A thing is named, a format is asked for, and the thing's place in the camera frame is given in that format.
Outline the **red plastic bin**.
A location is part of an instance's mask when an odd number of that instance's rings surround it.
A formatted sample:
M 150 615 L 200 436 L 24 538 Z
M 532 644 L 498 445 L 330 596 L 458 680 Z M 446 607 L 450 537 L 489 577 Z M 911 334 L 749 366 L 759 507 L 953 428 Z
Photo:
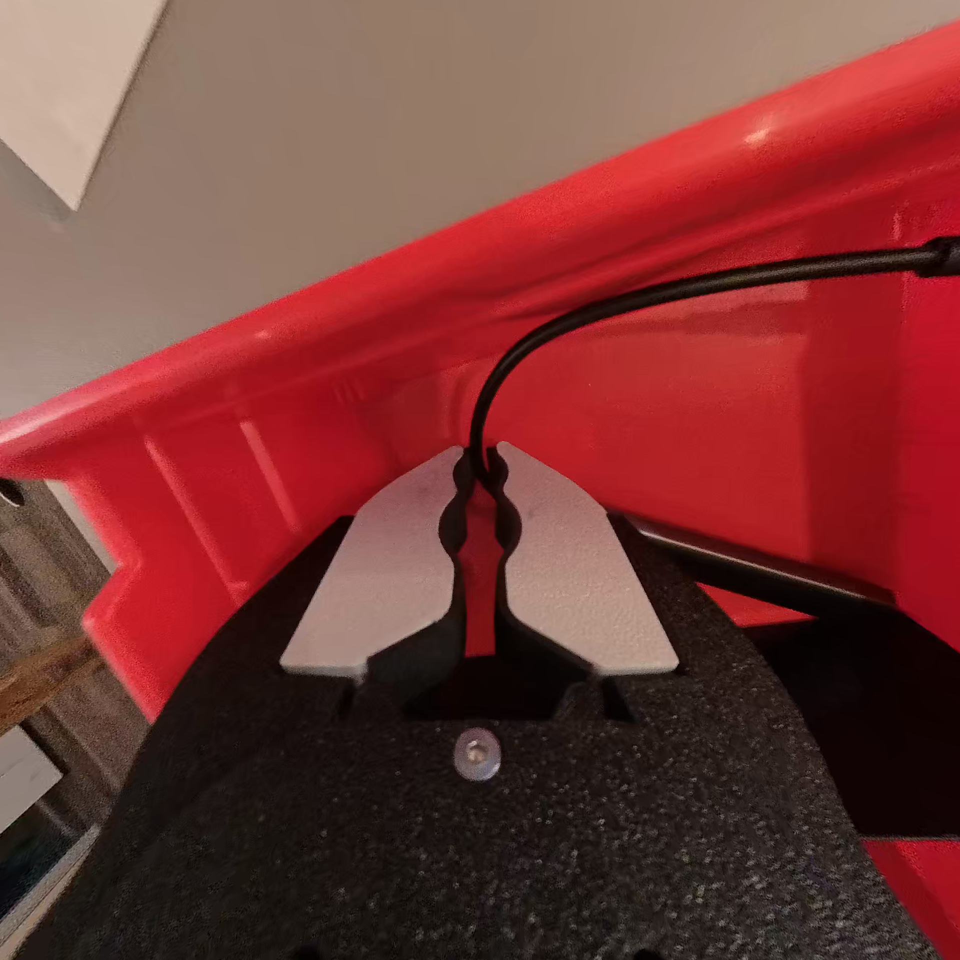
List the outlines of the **red plastic bin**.
M 89 616 L 156 714 L 306 534 L 466 432 L 509 335 L 739 258 L 958 228 L 958 22 L 573 174 L 16 414 L 117 559 Z M 958 642 L 958 294 L 723 294 L 546 349 L 494 436 L 654 518 L 891 586 Z

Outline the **white printed sheet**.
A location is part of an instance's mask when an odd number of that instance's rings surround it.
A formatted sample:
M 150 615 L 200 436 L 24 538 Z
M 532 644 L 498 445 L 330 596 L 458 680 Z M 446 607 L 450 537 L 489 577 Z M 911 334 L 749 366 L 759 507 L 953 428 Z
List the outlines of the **white printed sheet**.
M 78 210 L 167 6 L 164 1 L 3 1 L 1 139 Z

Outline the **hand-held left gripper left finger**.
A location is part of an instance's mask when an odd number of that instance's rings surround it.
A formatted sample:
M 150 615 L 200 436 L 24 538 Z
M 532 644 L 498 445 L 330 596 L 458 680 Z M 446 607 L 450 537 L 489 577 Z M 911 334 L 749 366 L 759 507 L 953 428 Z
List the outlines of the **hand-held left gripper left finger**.
M 470 459 L 452 446 L 366 501 L 280 657 L 291 674 L 386 685 L 402 700 L 462 662 Z

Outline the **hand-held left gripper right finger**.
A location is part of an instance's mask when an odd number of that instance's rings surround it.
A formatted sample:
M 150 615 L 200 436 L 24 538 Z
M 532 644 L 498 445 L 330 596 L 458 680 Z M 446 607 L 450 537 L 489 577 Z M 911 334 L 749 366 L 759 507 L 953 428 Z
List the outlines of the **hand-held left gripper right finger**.
M 502 549 L 496 654 L 525 692 L 557 706 L 584 682 L 676 673 L 681 659 L 609 512 L 510 442 L 488 453 Z

